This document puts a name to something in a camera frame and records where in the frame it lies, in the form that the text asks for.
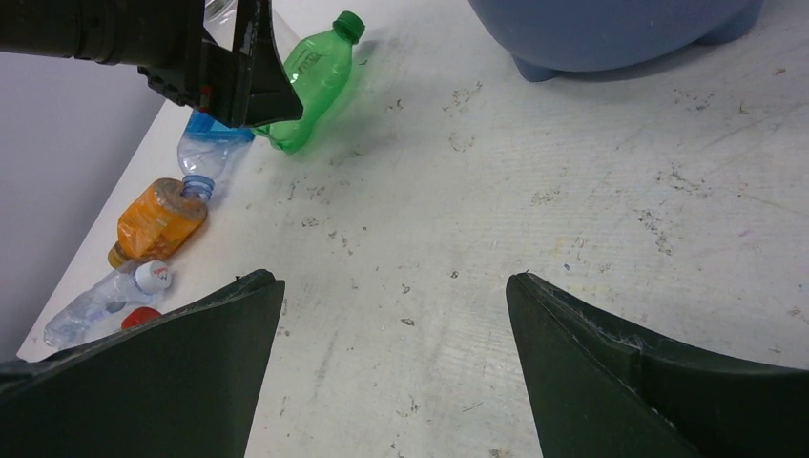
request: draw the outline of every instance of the plastic bottle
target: plastic bottle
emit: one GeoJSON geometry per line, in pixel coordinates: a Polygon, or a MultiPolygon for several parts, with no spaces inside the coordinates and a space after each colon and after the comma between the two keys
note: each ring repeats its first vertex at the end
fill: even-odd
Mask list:
{"type": "Polygon", "coordinates": [[[118,219],[118,242],[107,260],[118,268],[127,260],[166,260],[208,217],[199,198],[184,198],[178,179],[152,183],[118,219]]]}
{"type": "Polygon", "coordinates": [[[303,104],[303,117],[253,130],[287,154],[299,150],[312,135],[318,119],[334,103],[351,74],[352,47],[365,31],[363,20],[344,11],[332,30],[304,38],[284,61],[292,87],[303,104]]]}
{"type": "Polygon", "coordinates": [[[45,343],[60,350],[82,344],[93,323],[120,311],[127,303],[152,303],[157,293],[171,284],[172,275],[165,263],[127,262],[57,313],[45,325],[45,343]]]}
{"type": "Polygon", "coordinates": [[[236,15],[236,0],[205,0],[205,22],[224,24],[236,15]]]}
{"type": "Polygon", "coordinates": [[[210,200],[230,157],[249,147],[254,137],[250,129],[231,129],[205,113],[191,113],[177,145],[177,162],[185,175],[182,195],[210,200]]]}

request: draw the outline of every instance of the orange bottle label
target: orange bottle label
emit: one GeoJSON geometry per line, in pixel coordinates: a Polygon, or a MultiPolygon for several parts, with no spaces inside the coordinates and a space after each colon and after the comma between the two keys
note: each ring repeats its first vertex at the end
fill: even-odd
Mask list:
{"type": "Polygon", "coordinates": [[[130,258],[165,260],[205,221],[205,203],[184,198],[181,192],[181,181],[161,178],[121,215],[118,242],[130,258]]]}

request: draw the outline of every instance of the gray wall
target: gray wall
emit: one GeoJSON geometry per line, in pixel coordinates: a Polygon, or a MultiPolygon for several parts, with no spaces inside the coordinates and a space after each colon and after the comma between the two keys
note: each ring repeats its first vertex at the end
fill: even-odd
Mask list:
{"type": "Polygon", "coordinates": [[[163,99],[129,66],[0,53],[0,69],[5,361],[28,334],[163,99]]]}

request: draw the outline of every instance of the clear plastic bottle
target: clear plastic bottle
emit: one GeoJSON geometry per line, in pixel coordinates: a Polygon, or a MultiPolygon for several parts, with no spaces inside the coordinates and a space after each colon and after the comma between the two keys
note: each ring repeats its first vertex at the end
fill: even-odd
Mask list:
{"type": "Polygon", "coordinates": [[[93,323],[128,303],[152,303],[171,284],[172,274],[164,262],[127,262],[57,313],[45,325],[45,344],[60,350],[82,344],[93,323]]]}
{"type": "Polygon", "coordinates": [[[254,137],[250,129],[231,129],[205,113],[193,112],[177,145],[177,162],[185,175],[182,195],[210,200],[230,157],[248,148],[254,137]]]}
{"type": "Polygon", "coordinates": [[[365,31],[363,20],[343,11],[332,30],[307,38],[295,47],[283,63],[289,82],[303,104],[303,117],[253,130],[287,154],[299,150],[312,135],[318,120],[340,95],[351,74],[352,49],[365,31]]]}
{"type": "Polygon", "coordinates": [[[223,24],[236,15],[236,0],[205,0],[205,22],[223,24]]]}

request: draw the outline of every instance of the white table surface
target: white table surface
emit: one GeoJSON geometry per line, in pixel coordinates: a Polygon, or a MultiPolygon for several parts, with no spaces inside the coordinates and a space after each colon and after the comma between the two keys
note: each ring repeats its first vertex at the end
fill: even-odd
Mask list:
{"type": "MultiPolygon", "coordinates": [[[[809,367],[809,3],[541,84],[464,0],[389,3],[275,2],[301,36],[365,19],[353,99],[308,154],[258,139],[171,261],[164,309],[257,268],[286,281],[247,456],[539,455],[504,292],[528,269],[688,344],[809,367]]],[[[44,324],[109,271],[120,213],[178,177],[189,113],[163,107],[21,358],[52,353],[44,324]]]]}

